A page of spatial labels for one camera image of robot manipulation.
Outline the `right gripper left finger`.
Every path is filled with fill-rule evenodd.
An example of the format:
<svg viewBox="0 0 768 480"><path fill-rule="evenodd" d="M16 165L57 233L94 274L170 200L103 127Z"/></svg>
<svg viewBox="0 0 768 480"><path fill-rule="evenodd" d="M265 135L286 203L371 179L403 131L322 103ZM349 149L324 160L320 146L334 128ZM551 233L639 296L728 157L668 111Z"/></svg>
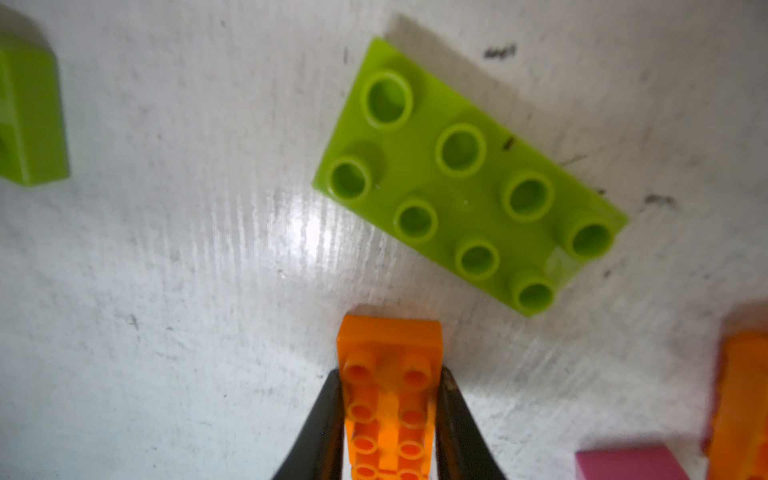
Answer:
<svg viewBox="0 0 768 480"><path fill-rule="evenodd" d="M273 479L340 480L344 448L344 402L339 370L331 370Z"/></svg>

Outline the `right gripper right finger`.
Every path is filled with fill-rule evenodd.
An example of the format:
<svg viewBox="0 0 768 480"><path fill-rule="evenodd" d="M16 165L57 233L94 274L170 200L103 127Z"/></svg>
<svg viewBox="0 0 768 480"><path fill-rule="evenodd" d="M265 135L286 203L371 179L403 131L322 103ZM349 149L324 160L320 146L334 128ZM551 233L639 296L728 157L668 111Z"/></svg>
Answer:
<svg viewBox="0 0 768 480"><path fill-rule="evenodd" d="M442 367L435 420L440 480L506 480L452 374Z"/></svg>

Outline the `orange brick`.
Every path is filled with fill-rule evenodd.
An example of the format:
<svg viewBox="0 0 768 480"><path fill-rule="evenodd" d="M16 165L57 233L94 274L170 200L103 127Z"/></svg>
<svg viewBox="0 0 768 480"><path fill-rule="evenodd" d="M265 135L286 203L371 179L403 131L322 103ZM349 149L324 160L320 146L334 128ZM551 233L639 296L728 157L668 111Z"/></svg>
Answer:
<svg viewBox="0 0 768 480"><path fill-rule="evenodd" d="M337 336L354 479L426 479L443 361L435 320L347 315Z"/></svg>
<svg viewBox="0 0 768 480"><path fill-rule="evenodd" d="M722 349L707 449L709 479L767 477L767 335L744 332Z"/></svg>

